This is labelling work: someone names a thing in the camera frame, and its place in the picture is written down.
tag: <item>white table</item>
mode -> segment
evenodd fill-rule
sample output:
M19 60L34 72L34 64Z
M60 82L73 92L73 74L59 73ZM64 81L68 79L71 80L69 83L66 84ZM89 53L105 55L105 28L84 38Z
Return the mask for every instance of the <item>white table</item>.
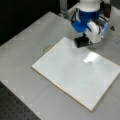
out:
M73 39L70 22L49 12L0 47L0 80L42 120L119 120L120 79L92 113L31 69L47 45ZM92 50L120 64L120 46L105 39Z

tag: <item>blue robot part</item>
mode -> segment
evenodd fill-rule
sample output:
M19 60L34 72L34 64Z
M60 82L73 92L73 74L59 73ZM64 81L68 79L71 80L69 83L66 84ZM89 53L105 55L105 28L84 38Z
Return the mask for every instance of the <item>blue robot part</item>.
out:
M79 15L80 21L77 21L77 20L74 21L72 23L72 26L78 33L82 33L86 30L86 28L88 28L87 23L89 23L91 19L98 20L99 10L96 12L83 12L79 10L78 15Z

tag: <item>black object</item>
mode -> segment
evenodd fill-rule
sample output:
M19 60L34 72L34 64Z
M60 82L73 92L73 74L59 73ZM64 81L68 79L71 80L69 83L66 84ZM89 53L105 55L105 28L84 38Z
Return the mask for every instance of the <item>black object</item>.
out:
M85 47L85 46L89 46L89 45L93 44L93 43L89 42L89 38L86 37L85 34L82 37L75 38L74 39L74 43L75 43L75 45L76 45L77 48Z
M115 27L114 26L112 26L110 29L113 30L113 31L115 31Z
M0 82L0 120L40 120Z
M110 18L111 5L105 2L100 3L100 13L104 14L105 17Z

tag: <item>dark background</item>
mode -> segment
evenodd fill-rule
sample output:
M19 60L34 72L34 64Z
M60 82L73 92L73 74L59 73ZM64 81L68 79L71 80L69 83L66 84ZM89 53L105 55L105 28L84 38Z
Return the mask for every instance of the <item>dark background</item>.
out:
M78 0L68 0L72 7ZM60 11L59 0L0 0L0 45L48 11Z

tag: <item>white robot body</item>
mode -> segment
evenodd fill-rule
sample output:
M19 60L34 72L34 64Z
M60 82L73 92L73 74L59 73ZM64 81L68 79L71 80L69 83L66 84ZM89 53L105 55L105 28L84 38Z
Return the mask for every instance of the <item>white robot body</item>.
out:
M87 25L91 29L91 31L86 29L85 34L88 36L90 41L93 44L101 42L101 33L99 31L99 26L96 25L93 21L90 21Z
M100 9L100 0L80 0L79 9L84 12L95 12Z

